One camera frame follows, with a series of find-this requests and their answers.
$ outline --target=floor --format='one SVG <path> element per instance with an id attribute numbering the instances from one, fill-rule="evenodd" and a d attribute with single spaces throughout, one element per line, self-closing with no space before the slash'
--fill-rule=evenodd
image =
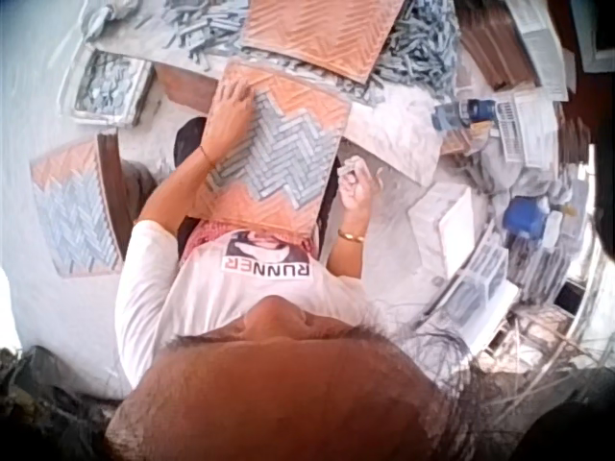
<path id="1" fill-rule="evenodd" d="M 41 345 L 74 373 L 75 389 L 121 398 L 128 385 L 117 357 L 113 303 L 118 276 L 61 279 L 51 263 L 38 226 L 31 192 L 29 161 L 97 130 L 58 115 L 56 97 L 78 40 L 75 21 L 80 0 L 5 0 L 0 2 L 1 72 L 0 152 L 2 252 L 0 264 L 11 285 L 12 312 L 24 348 Z M 44 27 L 33 27 L 43 23 Z M 169 102 L 155 84 L 141 124 L 121 131 L 122 157 L 141 161 L 158 178 L 169 172 L 174 133 L 196 112 Z M 357 151 L 345 144 L 343 159 Z M 438 291 L 433 275 L 422 270 L 407 209 L 425 192 L 363 151 L 375 171 L 383 166 L 385 188 L 375 208 L 366 243 L 364 282 L 368 296 L 385 310 L 387 328 L 416 316 Z M 462 182 L 444 163 L 437 180 Z M 486 200 L 473 197 L 477 234 L 486 219 Z M 340 215 L 336 201 L 330 230 Z M 325 242 L 325 253 L 332 233 Z"/>

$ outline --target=face print on shirt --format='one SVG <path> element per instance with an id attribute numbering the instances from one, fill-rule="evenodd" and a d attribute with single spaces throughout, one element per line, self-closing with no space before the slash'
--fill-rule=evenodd
<path id="1" fill-rule="evenodd" d="M 310 277 L 309 264 L 302 248 L 265 232 L 241 230 L 227 245 L 222 270 L 265 279 L 301 279 Z"/>

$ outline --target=mosaic tile sheet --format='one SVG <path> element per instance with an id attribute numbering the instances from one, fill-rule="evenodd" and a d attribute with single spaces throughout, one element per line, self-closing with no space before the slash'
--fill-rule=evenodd
<path id="1" fill-rule="evenodd" d="M 252 127 L 209 174 L 190 215 L 310 236 L 350 104 L 282 73 L 231 62 L 223 80 L 239 79 L 255 91 Z"/>
<path id="2" fill-rule="evenodd" d="M 365 83 L 403 0 L 252 0 L 242 44 Z"/>
<path id="3" fill-rule="evenodd" d="M 31 165 L 38 221 L 58 274 L 116 273 L 122 255 L 113 234 L 96 141 Z"/>

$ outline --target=white t-shirt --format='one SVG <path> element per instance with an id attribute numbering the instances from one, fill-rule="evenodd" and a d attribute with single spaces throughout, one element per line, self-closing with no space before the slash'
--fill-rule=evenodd
<path id="1" fill-rule="evenodd" d="M 179 267 L 177 239 L 153 221 L 136 224 L 115 304 L 119 357 L 133 388 L 170 340 L 223 327 L 269 295 L 352 326 L 377 321 L 360 280 L 333 276 L 299 247 L 237 230 Z"/>

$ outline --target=bracelet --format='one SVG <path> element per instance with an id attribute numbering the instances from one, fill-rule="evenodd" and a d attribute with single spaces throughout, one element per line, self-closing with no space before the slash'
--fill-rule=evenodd
<path id="1" fill-rule="evenodd" d="M 213 162 L 211 161 L 211 159 L 208 156 L 208 153 L 205 152 L 205 149 L 203 149 L 203 146 L 201 144 L 199 144 L 199 149 L 201 149 L 201 153 L 203 154 L 203 157 L 205 157 L 205 160 L 209 164 L 209 167 L 213 168 Z"/>
<path id="2" fill-rule="evenodd" d="M 351 233 L 342 232 L 341 230 L 337 231 L 337 235 L 339 235 L 344 240 L 348 240 L 349 242 L 363 243 L 365 241 L 365 237 L 352 235 Z"/>

